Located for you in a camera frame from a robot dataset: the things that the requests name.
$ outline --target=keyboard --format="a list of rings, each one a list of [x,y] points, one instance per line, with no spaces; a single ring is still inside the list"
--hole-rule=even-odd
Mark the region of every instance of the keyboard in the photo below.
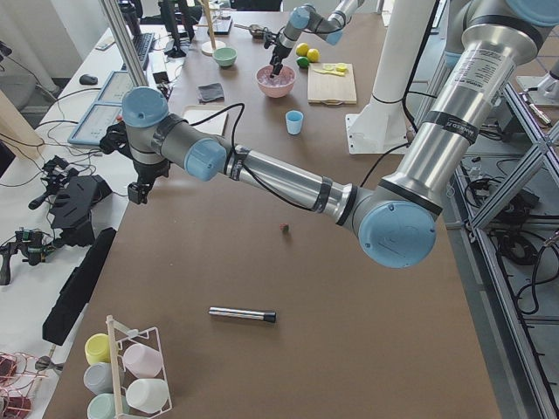
[[[151,45],[154,43],[154,39],[155,34],[153,32],[141,33],[137,37],[132,38],[132,44],[136,49],[143,70],[148,68],[148,54],[151,50]],[[121,70],[126,70],[126,63],[122,65]]]

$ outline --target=blue joint cap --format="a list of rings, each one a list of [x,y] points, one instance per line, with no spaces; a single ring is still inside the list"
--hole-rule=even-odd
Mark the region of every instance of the blue joint cap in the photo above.
[[[325,41],[331,45],[336,45],[338,42],[340,42],[340,39],[342,39],[342,35],[343,35],[342,30],[329,33]]]
[[[359,226],[359,244],[389,268],[418,264],[431,251],[437,232],[429,212],[415,203],[395,201],[374,208]]]
[[[507,0],[516,15],[536,26],[559,24],[559,0]]]
[[[122,119],[131,127],[151,127],[168,114],[169,107],[165,97],[149,87],[135,87],[122,99]]]
[[[458,60],[460,59],[460,57],[462,57],[462,54],[458,54],[457,52],[445,51],[444,54],[445,54],[445,64],[448,68],[451,69],[456,66]]]
[[[196,141],[184,157],[184,170],[206,182],[223,170],[226,158],[227,152],[221,144],[212,138],[203,138]]]
[[[291,12],[291,16],[289,17],[289,23],[295,29],[305,29],[308,25],[308,21],[311,19],[310,12],[305,9],[304,7],[296,7]]]

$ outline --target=green bowl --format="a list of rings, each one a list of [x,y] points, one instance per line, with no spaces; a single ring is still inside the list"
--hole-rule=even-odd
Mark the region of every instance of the green bowl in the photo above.
[[[229,67],[235,63],[237,59],[237,51],[229,46],[224,46],[223,48],[217,48],[213,52],[213,59],[220,67]]]

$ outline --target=black mouse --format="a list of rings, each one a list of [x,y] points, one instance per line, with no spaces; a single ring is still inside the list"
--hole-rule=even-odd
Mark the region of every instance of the black mouse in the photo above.
[[[79,78],[79,83],[81,85],[93,86],[97,84],[97,78],[89,74],[82,74]]]

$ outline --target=gray cloth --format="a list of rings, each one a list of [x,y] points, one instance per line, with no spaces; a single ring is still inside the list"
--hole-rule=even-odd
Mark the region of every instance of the gray cloth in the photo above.
[[[223,100],[224,88],[219,83],[212,83],[207,86],[198,86],[198,100],[201,102],[212,102],[213,100]]]

